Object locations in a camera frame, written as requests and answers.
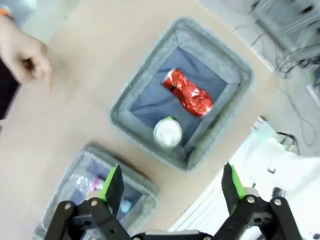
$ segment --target bolt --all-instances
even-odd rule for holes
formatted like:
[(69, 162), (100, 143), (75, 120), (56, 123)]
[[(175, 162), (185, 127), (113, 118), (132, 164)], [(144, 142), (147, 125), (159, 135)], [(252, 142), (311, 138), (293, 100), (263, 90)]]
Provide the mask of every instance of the bolt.
[(97, 205), (98, 204), (98, 202), (96, 201), (96, 200), (93, 200), (92, 202), (91, 202), (91, 206), (95, 206), (95, 205)]
[(251, 204), (253, 204), (255, 202), (255, 199), (253, 196), (249, 196), (246, 200)]
[(64, 209), (65, 210), (68, 210), (69, 208), (71, 208), (71, 204), (70, 203), (67, 203), (66, 205), (64, 205)]
[(280, 199), (275, 199), (274, 200), (274, 204), (277, 205), (277, 206), (281, 206), (282, 205), (282, 202)]

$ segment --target beige table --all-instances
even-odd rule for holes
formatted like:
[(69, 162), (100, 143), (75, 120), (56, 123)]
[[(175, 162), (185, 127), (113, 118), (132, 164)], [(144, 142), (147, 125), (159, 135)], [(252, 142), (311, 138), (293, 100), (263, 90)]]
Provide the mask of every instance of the beige table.
[[(109, 111), (145, 56), (180, 16), (223, 39), (252, 67), (251, 94), (233, 122), (191, 173), (154, 159), (122, 135)], [(55, 69), (51, 96), (41, 82), (22, 87), (0, 135), (1, 238), (27, 239), (64, 170), (89, 141), (128, 159), (159, 188), (159, 205), (145, 225), (168, 229), (207, 187), (245, 139), (275, 92), (272, 72), (228, 26), (193, 0), (83, 0), (49, 43)]]

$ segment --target white can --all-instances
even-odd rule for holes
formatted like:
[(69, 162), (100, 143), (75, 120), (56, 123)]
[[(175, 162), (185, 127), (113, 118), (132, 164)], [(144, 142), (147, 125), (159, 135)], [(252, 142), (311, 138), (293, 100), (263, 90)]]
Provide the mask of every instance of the white can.
[(166, 117), (155, 125), (153, 136), (162, 147), (175, 148), (181, 141), (181, 126), (177, 120), (170, 116)]

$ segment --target gray felt basket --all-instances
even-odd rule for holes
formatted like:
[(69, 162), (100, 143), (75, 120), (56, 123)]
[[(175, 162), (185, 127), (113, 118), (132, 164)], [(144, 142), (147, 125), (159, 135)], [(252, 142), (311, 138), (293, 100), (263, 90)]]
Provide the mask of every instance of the gray felt basket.
[[(140, 121), (131, 109), (177, 47), (194, 56), (227, 84), (187, 144), (163, 149), (154, 140), (154, 128)], [(115, 126), (156, 158), (182, 171), (189, 171), (204, 159), (205, 153), (227, 127), (246, 96), (252, 79), (253, 72), (236, 53), (193, 19), (180, 18), (163, 34), (129, 81), (113, 106), (110, 118)]]
[[(46, 231), (50, 225), (54, 212), (61, 201), (72, 200), (78, 197), (79, 193), (87, 192), (89, 176), (108, 175), (111, 167), (119, 165), (122, 170), (123, 181), (125, 184), (124, 195), (134, 195), (135, 204), (132, 205), (130, 211), (122, 214), (120, 220), (121, 225), (126, 231), (132, 235), (137, 228), (147, 219), (153, 212), (158, 202), (158, 189), (154, 183), (143, 174), (129, 167), (118, 155), (107, 151), (104, 147), (89, 143), (84, 149), (77, 154), (71, 166), (66, 170), (62, 180), (50, 201), (44, 217), (35, 230), (33, 239), (44, 238)], [(89, 230), (84, 240), (104, 240), (100, 232), (97, 230)]]

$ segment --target red can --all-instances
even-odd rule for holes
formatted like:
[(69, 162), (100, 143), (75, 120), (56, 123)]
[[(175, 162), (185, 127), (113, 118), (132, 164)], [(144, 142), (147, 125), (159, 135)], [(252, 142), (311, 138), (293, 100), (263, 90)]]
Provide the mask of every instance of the red can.
[(212, 109), (214, 101), (205, 90), (186, 78), (177, 68), (171, 69), (164, 78), (163, 86), (170, 90), (191, 114), (203, 117)]

